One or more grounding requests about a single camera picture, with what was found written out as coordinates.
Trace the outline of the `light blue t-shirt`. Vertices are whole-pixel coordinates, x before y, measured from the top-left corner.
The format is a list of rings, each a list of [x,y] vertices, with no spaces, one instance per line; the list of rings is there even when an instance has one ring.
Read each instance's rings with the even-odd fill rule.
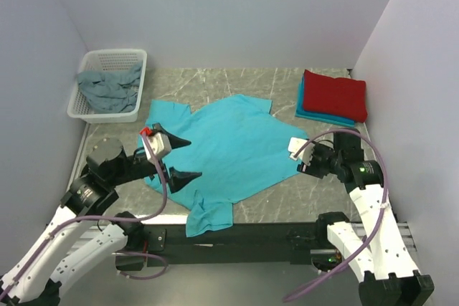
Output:
[[[233,225],[233,206],[297,174],[290,159],[292,137],[307,134],[270,114],[270,100],[233,95],[191,111],[189,105],[154,100],[146,126],[159,123],[171,134],[191,141],[164,158],[167,167],[201,176],[170,200],[190,213],[186,235],[199,236]]]

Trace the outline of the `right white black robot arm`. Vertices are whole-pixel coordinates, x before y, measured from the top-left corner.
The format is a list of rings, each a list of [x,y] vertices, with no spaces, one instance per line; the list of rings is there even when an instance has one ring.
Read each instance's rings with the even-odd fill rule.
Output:
[[[299,173],[316,178],[335,175],[359,213],[365,231],[360,239],[351,222],[338,213],[317,219],[315,240],[324,248],[335,247],[341,262],[315,280],[285,296],[286,302],[312,292],[334,275],[351,269],[359,282],[362,305],[424,305],[435,290],[432,277],[421,273],[400,233],[389,201],[389,179],[379,151],[364,157],[362,143],[370,144],[356,129],[330,130],[331,145],[318,136],[292,137],[290,159],[300,161]]]

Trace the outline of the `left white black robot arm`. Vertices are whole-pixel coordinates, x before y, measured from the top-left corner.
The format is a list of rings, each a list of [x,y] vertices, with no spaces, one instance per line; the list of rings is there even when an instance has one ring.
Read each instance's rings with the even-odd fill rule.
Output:
[[[143,223],[128,211],[105,212],[118,200],[116,187],[158,176],[165,204],[199,172],[167,168],[162,161],[191,141],[160,124],[140,131],[142,146],[126,155],[117,138],[103,138],[86,158],[82,174],[62,197],[55,215],[38,240],[14,267],[1,276],[2,305],[58,305],[66,291],[106,256],[143,243]]]

